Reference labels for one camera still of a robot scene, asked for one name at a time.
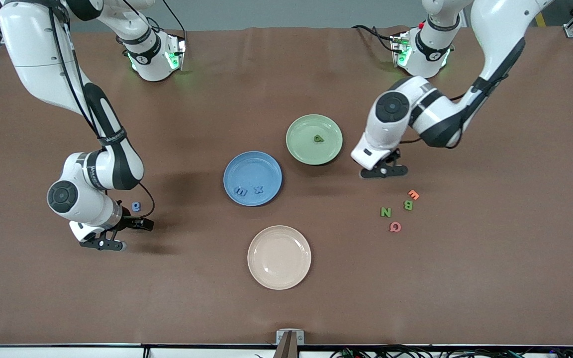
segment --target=green plate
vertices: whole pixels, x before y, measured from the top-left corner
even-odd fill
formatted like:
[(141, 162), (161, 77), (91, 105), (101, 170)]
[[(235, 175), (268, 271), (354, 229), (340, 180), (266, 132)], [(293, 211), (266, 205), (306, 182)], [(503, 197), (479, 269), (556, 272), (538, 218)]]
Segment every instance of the green plate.
[(323, 165), (339, 154), (342, 131), (327, 116), (301, 116), (286, 131), (286, 147), (302, 163)]

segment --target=round black joint cap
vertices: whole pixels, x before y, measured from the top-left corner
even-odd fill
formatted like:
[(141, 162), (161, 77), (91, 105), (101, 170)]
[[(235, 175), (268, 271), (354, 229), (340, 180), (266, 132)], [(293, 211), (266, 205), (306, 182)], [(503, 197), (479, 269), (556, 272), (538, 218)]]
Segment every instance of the round black joint cap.
[(377, 119), (384, 123), (398, 122), (410, 111), (408, 98), (398, 91), (385, 93), (375, 106)]
[(78, 196), (77, 187), (70, 181), (57, 181), (48, 190), (48, 205), (57, 213), (67, 213), (77, 203)]

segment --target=plate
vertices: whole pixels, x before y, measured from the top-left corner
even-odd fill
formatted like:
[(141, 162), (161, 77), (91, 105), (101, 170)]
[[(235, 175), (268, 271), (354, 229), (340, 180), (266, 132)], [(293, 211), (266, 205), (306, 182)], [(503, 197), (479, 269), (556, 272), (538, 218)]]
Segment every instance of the plate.
[(272, 290), (300, 283), (311, 267), (311, 247), (293, 227), (271, 226), (253, 238), (247, 264), (255, 280)]
[(223, 183), (233, 201), (245, 206), (259, 206), (271, 201), (280, 191), (282, 170), (269, 154), (245, 152), (229, 162)]
[(323, 115), (301, 116), (286, 131), (286, 147), (298, 161), (323, 165), (342, 149), (342, 131), (336, 122)]

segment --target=white plate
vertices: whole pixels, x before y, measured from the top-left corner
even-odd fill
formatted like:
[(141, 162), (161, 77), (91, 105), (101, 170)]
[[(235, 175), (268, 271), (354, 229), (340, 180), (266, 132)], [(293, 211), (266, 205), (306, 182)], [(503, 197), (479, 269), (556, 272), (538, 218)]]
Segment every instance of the white plate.
[(255, 280), (272, 290), (286, 290), (300, 283), (311, 267), (311, 247), (293, 227), (271, 226), (259, 232), (247, 253)]

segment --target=floor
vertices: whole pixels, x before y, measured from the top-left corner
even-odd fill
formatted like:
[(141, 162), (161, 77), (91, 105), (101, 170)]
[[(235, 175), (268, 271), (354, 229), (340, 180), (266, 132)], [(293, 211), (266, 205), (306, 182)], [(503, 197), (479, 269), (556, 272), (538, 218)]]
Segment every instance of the floor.
[[(169, 0), (187, 30), (237, 30), (248, 27), (377, 27), (416, 25), (425, 18), (419, 0)], [(570, 18), (573, 0), (556, 0), (543, 11), (547, 26)], [(159, 0), (144, 11), (163, 28), (178, 25)], [(75, 31), (107, 31), (100, 22), (73, 24)]]

